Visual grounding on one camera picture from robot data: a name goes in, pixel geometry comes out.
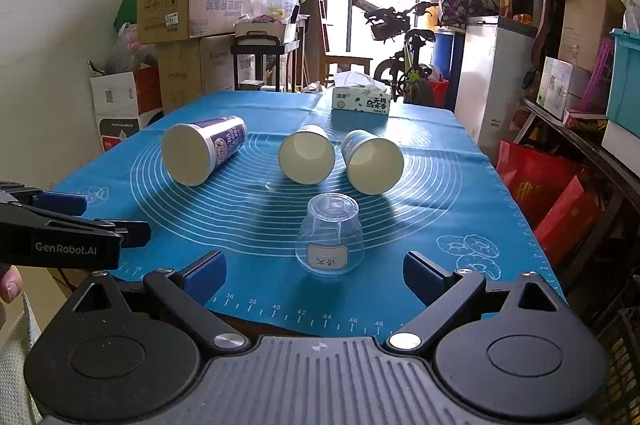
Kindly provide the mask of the person's left hand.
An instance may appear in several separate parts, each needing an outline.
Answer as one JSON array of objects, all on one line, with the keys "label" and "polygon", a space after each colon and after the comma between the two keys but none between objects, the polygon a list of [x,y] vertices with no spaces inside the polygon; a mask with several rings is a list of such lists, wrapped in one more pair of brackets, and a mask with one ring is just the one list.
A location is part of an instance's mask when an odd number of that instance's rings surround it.
[{"label": "person's left hand", "polygon": [[13,265],[1,266],[0,278],[0,327],[6,324],[6,306],[11,304],[23,290],[23,278],[20,270]]}]

